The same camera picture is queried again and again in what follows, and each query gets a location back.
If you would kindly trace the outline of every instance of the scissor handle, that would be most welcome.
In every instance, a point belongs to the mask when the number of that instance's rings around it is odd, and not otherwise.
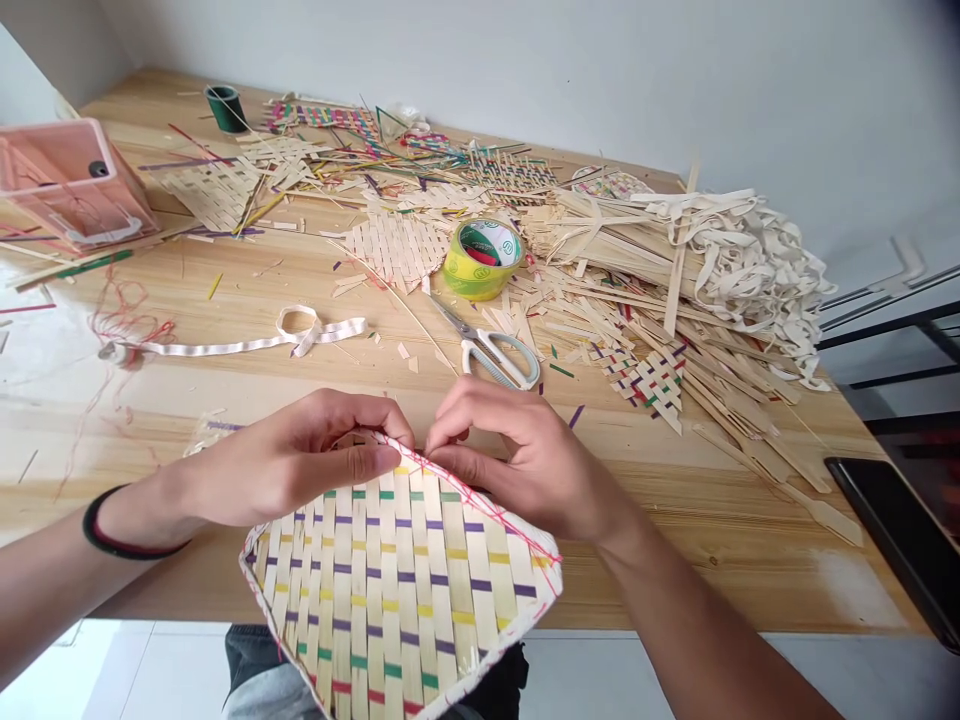
[[[529,374],[524,374],[510,358],[504,355],[503,351],[497,347],[498,341],[510,345],[523,356],[527,366],[530,368]],[[503,367],[503,370],[490,361],[486,353],[477,347],[477,342],[497,359]],[[478,328],[477,342],[467,340],[463,343],[463,371],[465,373],[470,372],[470,358],[475,357],[477,362],[486,368],[487,372],[493,376],[494,380],[506,387],[518,390],[529,390],[536,384],[537,380],[540,379],[540,363],[537,361],[537,356],[530,348],[516,338],[510,335],[504,335],[503,333],[487,332],[482,328]]]

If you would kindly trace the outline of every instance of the pink basket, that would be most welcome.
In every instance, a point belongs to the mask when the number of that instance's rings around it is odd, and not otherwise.
[[[96,120],[0,128],[0,198],[80,252],[160,230]]]

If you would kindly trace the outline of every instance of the floor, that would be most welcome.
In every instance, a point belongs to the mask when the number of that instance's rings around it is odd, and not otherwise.
[[[221,623],[86,620],[0,693],[0,717],[216,718],[228,687],[226,629]],[[960,717],[960,658],[933,640],[767,639],[848,720]],[[534,631],[525,653],[531,670],[524,720],[673,717],[643,647],[630,633]],[[51,693],[54,683],[57,692]]]

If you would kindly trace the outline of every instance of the yellow tape roll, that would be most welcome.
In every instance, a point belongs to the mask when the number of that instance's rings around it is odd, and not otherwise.
[[[498,264],[478,262],[465,248],[491,257]],[[451,290],[470,302],[492,300],[503,290],[522,259],[523,241],[511,226],[490,218],[464,220],[450,239],[443,277]]]

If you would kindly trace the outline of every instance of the spool of thread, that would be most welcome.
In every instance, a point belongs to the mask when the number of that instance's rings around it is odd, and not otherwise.
[[[492,218],[464,220],[450,238],[443,277],[470,302],[492,300],[520,266],[523,242],[510,225]]]
[[[247,120],[240,106],[240,93],[229,85],[208,86],[203,94],[210,103],[210,110],[217,121],[217,127],[231,135],[247,132]]]
[[[125,368],[132,365],[133,361],[137,359],[137,351],[132,347],[110,341],[100,348],[97,357],[111,365]]]

